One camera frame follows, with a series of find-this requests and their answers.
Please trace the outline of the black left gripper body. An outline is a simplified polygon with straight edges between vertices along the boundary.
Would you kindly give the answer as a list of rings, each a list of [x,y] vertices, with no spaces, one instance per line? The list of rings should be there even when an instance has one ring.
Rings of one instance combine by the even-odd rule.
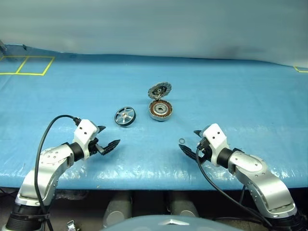
[[[90,156],[97,154],[97,153],[100,153],[100,154],[104,153],[104,149],[98,144],[98,141],[99,140],[97,138],[94,138],[93,140],[89,142],[88,150],[89,150]]]

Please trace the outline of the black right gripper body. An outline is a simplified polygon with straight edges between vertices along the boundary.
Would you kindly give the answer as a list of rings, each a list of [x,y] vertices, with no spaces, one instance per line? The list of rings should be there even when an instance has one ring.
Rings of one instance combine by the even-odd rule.
[[[210,143],[206,138],[203,138],[197,144],[197,149],[203,153],[203,156],[199,157],[199,161],[201,164],[203,164],[205,161],[211,161],[212,150],[209,145]]]

